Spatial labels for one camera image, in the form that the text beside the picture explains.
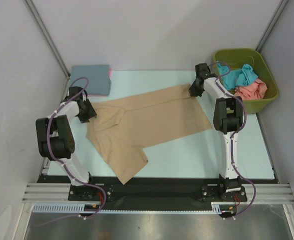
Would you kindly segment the beige t-shirt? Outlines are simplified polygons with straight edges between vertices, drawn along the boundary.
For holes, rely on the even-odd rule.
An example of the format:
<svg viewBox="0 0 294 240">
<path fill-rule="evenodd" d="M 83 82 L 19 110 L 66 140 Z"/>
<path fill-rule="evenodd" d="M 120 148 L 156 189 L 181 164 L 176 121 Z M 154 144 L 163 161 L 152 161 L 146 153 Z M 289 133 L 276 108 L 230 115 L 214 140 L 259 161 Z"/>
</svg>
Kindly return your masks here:
<svg viewBox="0 0 294 240">
<path fill-rule="evenodd" d="M 144 148 L 212 128 L 189 88 L 187 83 L 92 103 L 97 117 L 87 124 L 87 139 L 122 184 L 148 163 Z"/>
</svg>

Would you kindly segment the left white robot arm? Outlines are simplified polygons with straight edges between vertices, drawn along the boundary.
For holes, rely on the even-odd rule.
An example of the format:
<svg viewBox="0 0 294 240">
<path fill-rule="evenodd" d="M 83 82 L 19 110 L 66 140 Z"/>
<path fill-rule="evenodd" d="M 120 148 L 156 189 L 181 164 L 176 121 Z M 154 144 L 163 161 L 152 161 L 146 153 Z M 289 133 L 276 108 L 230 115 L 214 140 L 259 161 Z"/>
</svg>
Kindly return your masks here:
<svg viewBox="0 0 294 240">
<path fill-rule="evenodd" d="M 76 145 L 70 121 L 78 118 L 80 123 L 85 124 L 96 117 L 97 114 L 88 99 L 87 92 L 79 86 L 72 86 L 53 114 L 36 120 L 40 155 L 58 162 L 68 175 L 71 184 L 81 186 L 79 193 L 87 200 L 96 196 L 97 187 L 89 183 L 91 175 L 75 154 Z"/>
</svg>

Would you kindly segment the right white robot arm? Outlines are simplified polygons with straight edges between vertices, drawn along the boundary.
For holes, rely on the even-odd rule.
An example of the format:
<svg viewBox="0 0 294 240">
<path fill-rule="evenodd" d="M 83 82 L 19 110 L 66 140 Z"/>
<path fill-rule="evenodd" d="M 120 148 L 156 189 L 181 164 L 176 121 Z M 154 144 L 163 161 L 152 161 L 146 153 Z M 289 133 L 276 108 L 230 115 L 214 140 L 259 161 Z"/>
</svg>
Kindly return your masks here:
<svg viewBox="0 0 294 240">
<path fill-rule="evenodd" d="M 213 126 L 221 142 L 221 170 L 217 186 L 203 186 L 203 201 L 237 201 L 241 195 L 240 176 L 237 173 L 237 138 L 243 127 L 243 104 L 240 97 L 231 95 L 212 73 L 206 63 L 195 66 L 196 78 L 189 88 L 192 97 L 206 92 L 214 100 Z"/>
</svg>

